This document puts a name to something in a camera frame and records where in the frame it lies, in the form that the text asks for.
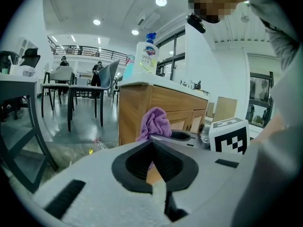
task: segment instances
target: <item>wooden cabinet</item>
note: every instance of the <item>wooden cabinet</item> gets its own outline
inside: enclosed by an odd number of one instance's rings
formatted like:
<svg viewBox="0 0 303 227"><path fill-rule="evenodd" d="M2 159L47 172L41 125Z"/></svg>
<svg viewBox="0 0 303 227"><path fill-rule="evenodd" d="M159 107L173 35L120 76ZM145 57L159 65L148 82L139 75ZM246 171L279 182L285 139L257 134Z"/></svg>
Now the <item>wooden cabinet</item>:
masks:
<svg viewBox="0 0 303 227"><path fill-rule="evenodd" d="M119 99L119 145L140 136L143 116L153 107L167 113L173 130L197 133L204 119L207 100L153 85L124 86Z"/></svg>

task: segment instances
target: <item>safeguard logo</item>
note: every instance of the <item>safeguard logo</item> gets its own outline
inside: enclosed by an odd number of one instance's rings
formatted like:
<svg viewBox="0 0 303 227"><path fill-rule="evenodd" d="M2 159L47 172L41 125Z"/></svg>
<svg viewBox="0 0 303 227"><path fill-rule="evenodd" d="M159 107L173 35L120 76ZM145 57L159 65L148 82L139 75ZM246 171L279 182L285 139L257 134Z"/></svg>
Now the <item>safeguard logo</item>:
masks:
<svg viewBox="0 0 303 227"><path fill-rule="evenodd" d="M144 50L149 56L155 55L156 50L151 46L146 46Z"/></svg>

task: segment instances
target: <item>white cube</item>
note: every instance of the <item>white cube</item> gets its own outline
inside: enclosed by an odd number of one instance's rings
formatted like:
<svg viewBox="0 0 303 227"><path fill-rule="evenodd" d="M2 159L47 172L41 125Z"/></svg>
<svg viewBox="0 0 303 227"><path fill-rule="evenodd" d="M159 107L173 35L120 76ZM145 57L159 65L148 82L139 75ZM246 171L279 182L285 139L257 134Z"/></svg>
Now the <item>white cube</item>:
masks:
<svg viewBox="0 0 303 227"><path fill-rule="evenodd" d="M247 120L231 118L212 123L209 129L210 150L226 153L245 153L250 144Z"/></svg>

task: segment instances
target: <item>purple cloth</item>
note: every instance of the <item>purple cloth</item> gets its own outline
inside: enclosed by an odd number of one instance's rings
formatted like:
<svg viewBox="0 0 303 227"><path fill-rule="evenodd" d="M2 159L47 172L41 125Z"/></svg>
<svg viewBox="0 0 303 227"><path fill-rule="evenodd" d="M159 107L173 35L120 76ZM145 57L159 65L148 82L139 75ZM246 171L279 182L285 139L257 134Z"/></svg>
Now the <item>purple cloth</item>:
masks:
<svg viewBox="0 0 303 227"><path fill-rule="evenodd" d="M172 135L170 123L166 119L166 112L158 107L150 109L142 118L141 135L137 141L147 140L151 134L167 137Z"/></svg>

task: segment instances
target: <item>railing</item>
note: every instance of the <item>railing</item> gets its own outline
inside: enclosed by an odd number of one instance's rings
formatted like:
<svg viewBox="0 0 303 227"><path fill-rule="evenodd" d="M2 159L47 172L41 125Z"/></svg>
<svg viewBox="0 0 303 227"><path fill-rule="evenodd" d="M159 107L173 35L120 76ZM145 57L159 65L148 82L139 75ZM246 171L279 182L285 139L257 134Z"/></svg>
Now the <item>railing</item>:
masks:
<svg viewBox="0 0 303 227"><path fill-rule="evenodd" d="M53 51L54 55L87 55L99 58L104 58L108 60L118 60L120 59L121 64L126 63L127 55L115 51L110 51L106 49L99 49L97 47L89 46L75 46L75 45L57 45Z"/></svg>

